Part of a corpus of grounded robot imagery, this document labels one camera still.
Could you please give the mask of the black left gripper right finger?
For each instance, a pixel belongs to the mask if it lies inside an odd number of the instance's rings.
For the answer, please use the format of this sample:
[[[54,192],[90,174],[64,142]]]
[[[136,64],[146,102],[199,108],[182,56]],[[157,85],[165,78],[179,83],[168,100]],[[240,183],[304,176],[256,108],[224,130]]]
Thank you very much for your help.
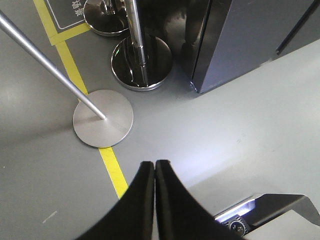
[[[215,221],[184,187],[169,160],[155,163],[155,207],[161,240],[241,240]]]

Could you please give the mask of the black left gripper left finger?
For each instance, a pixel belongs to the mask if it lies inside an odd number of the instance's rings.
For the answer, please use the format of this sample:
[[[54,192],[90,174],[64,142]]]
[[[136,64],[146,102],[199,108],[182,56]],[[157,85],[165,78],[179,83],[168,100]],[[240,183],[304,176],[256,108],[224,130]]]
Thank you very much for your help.
[[[112,209],[79,240],[150,240],[153,231],[155,168],[140,163],[130,186]]]

